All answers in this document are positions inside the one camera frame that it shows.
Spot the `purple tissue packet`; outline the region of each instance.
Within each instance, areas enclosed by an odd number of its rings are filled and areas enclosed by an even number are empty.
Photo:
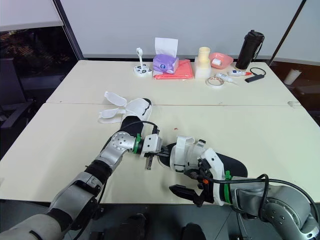
[[[157,54],[153,58],[153,70],[174,74],[179,64],[179,58],[165,54]]]

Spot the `black chair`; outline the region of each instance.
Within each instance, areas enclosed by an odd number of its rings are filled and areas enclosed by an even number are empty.
[[[0,158],[4,156],[30,119],[34,102],[27,101],[13,58],[0,59]]]

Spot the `table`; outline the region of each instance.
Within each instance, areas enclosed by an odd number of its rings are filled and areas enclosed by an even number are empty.
[[[249,68],[266,71],[263,79],[247,83],[244,76],[233,79],[238,85],[225,83],[221,89],[212,89],[205,80],[156,80],[152,76],[135,75],[138,62],[79,61],[46,101],[47,103],[110,104],[105,91],[133,100],[148,98],[154,105],[241,105],[284,106],[288,102],[300,105],[275,73],[264,62],[252,62]],[[212,68],[215,73],[233,70],[235,62],[226,69]]]
[[[119,123],[98,123],[101,104],[45,103],[0,161],[0,198],[50,202],[98,155]],[[320,128],[301,106],[155,105],[155,122],[165,144],[177,135],[206,140],[216,152],[236,158],[255,178],[290,181],[320,202]],[[146,128],[144,136],[151,132]],[[192,204],[168,186],[196,188],[197,182],[163,168],[156,160],[127,153],[107,182],[102,203]]]

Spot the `black thermos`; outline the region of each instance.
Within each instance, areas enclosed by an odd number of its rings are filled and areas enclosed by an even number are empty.
[[[241,48],[241,52],[236,61],[235,67],[239,70],[246,70],[252,59],[257,56],[264,41],[265,36],[261,32],[251,30],[244,37],[244,42]]]

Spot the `pink bowl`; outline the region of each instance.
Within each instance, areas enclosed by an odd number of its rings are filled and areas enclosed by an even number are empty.
[[[211,53],[209,55],[209,59],[210,59],[211,66],[216,69],[225,69],[234,61],[234,59],[232,57],[225,55],[223,53],[220,53],[220,52]],[[213,64],[212,63],[213,59],[219,59],[221,61],[221,65]]]

